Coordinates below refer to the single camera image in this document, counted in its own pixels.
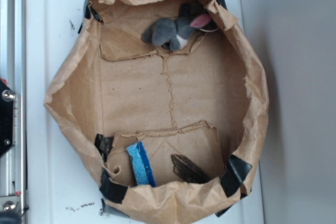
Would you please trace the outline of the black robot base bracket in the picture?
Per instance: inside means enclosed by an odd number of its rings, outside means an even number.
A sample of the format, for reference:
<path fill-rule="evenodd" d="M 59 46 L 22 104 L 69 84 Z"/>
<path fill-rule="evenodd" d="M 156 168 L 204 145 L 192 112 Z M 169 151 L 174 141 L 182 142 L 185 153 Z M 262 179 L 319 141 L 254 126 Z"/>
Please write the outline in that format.
<path fill-rule="evenodd" d="M 13 146 L 14 140 L 14 102 L 15 93 L 1 79 L 1 117 L 0 117 L 0 141 L 1 157 Z"/>

